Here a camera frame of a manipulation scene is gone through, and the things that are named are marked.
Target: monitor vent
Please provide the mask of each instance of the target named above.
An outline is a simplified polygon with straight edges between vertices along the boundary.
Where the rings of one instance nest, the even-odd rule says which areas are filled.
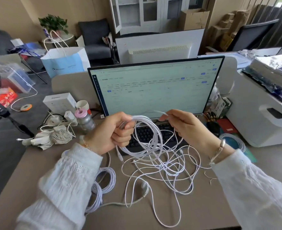
[[[157,47],[151,49],[142,49],[142,50],[133,50],[132,54],[147,54],[147,53],[155,53],[155,52],[162,52],[162,51],[176,51],[176,50],[183,50],[188,49],[187,45],[180,45],[180,46],[170,46],[170,47]]]

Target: sleeve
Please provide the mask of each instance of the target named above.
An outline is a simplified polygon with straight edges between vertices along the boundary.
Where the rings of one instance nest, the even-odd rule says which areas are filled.
[[[242,229],[282,230],[282,183],[240,151],[212,165]]]
[[[17,219],[16,230],[81,229],[102,157],[75,143],[39,180],[38,199]]]

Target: black monitor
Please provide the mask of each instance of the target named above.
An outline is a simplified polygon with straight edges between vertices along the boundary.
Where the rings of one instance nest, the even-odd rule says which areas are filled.
[[[264,23],[245,25],[240,28],[226,51],[252,50],[259,43],[279,19]]]
[[[203,113],[224,57],[88,68],[105,116],[158,118],[170,109]]]

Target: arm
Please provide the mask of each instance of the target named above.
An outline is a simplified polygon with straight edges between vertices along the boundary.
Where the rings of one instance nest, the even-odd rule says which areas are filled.
[[[212,165],[230,208],[243,229],[282,230],[282,183],[240,151]]]
[[[220,147],[215,137],[193,114],[170,110],[170,124],[198,152],[213,158]],[[225,145],[212,164],[243,229],[282,230],[282,183],[266,175],[240,151]]]
[[[83,227],[101,155],[115,145],[128,145],[131,139],[135,123],[129,122],[121,130],[118,126],[122,121],[131,121],[131,116],[123,112],[111,115],[85,136],[82,145],[73,145],[66,156],[39,180],[38,199],[19,215],[16,230],[76,230]]]

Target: monitor bezel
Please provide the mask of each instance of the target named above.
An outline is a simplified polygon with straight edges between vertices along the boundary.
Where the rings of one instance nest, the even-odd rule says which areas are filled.
[[[91,67],[91,68],[88,68],[88,73],[89,73],[89,76],[91,78],[91,81],[92,81],[92,85],[94,87],[94,90],[95,90],[95,93],[96,93],[96,96],[97,96],[97,99],[98,101],[100,102],[100,105],[103,109],[103,112],[104,112],[104,116],[107,116],[106,115],[106,110],[104,109],[104,106],[102,105],[101,103],[101,98],[99,97],[99,94],[97,92],[97,87],[94,83],[94,80],[93,80],[93,77],[92,77],[92,74],[91,74],[91,71],[92,70],[100,70],[100,69],[112,69],[112,68],[123,68],[123,67],[132,67],[132,66],[140,66],[140,65],[152,65],[152,64],[167,64],[167,63],[174,63],[174,62],[186,62],[186,61],[196,61],[196,60],[211,60],[211,59],[222,59],[221,61],[221,64],[220,64],[220,67],[218,69],[218,72],[216,74],[216,77],[214,79],[214,82],[213,82],[213,85],[211,87],[211,90],[209,92],[209,95],[208,95],[208,98],[207,98],[207,101],[205,103],[205,106],[204,106],[204,110],[202,113],[205,112],[205,109],[206,109],[206,106],[208,104],[208,101],[209,101],[209,98],[210,98],[210,95],[211,95],[211,92],[212,92],[212,89],[214,87],[214,84],[218,78],[218,75],[220,73],[220,70],[221,70],[221,67],[223,65],[223,62],[224,62],[224,59],[225,59],[225,56],[212,56],[212,57],[201,57],[201,58],[190,58],[190,59],[181,59],[181,60],[166,60],[166,61],[155,61],[155,62],[146,62],[146,63],[135,63],[135,64],[125,64],[125,65],[107,65],[107,66],[98,66],[98,67]]]

